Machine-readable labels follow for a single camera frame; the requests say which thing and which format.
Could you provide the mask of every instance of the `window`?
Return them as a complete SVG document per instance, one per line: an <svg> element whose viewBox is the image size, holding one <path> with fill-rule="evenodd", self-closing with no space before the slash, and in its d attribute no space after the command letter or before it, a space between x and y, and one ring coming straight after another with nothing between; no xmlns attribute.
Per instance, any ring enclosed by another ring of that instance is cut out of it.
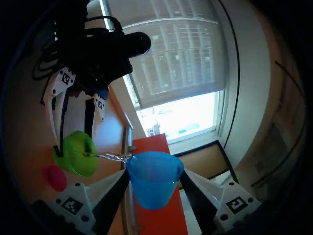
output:
<svg viewBox="0 0 313 235"><path fill-rule="evenodd" d="M109 9L105 14L116 17L125 34L140 31L151 38L150 51L131 58L133 72L124 76L136 111L128 110L130 120L136 126L141 124L146 136L165 133L173 148L187 142L194 148L195 142L215 138L228 60L211 2L107 0L105 4ZM142 138L139 129L137 136Z"/></svg>
<svg viewBox="0 0 313 235"><path fill-rule="evenodd" d="M147 137L165 133L171 144L213 132L219 126L219 104L222 104L223 99L219 92L140 109L138 103L135 103L137 98L129 75L124 76L124 82Z"/></svg>

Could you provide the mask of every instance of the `window blind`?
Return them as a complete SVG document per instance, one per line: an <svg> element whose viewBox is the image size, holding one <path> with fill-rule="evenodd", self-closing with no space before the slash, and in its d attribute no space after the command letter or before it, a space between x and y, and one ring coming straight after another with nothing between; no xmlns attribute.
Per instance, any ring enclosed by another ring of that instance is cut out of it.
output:
<svg viewBox="0 0 313 235"><path fill-rule="evenodd" d="M151 49L130 59L130 79L141 108L224 89L227 74L223 33L207 1L124 1L110 5L126 34L144 32ZM127 12L143 3L139 9Z"/></svg>

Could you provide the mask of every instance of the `blue plastic cup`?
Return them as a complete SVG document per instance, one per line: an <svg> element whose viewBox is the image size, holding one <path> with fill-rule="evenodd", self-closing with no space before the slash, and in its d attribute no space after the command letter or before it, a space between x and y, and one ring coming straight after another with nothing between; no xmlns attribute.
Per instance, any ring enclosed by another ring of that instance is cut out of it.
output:
<svg viewBox="0 0 313 235"><path fill-rule="evenodd" d="M171 154L145 152L131 157L126 168L139 205L158 210L171 199L183 172L183 163Z"/></svg>

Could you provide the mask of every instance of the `green cup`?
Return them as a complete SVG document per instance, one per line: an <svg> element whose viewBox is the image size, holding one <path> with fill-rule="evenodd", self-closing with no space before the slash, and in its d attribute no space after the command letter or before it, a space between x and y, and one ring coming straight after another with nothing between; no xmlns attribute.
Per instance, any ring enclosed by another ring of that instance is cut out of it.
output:
<svg viewBox="0 0 313 235"><path fill-rule="evenodd" d="M53 150L53 158L64 170L88 177L95 173L98 157L86 153L97 154L95 145L85 132L75 131L63 140L63 157Z"/></svg>

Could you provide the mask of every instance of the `orange table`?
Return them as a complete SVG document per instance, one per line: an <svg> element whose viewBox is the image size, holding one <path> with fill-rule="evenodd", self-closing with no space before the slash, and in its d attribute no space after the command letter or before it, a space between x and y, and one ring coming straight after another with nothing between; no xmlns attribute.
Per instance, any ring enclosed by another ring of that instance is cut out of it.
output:
<svg viewBox="0 0 313 235"><path fill-rule="evenodd" d="M165 134L136 139L133 141L133 146L137 147L133 155L148 151L170 153ZM139 231L139 235L188 235L178 187L169 203L162 209L144 209L138 204L136 197L134 197L134 202L137 226L144 228Z"/></svg>

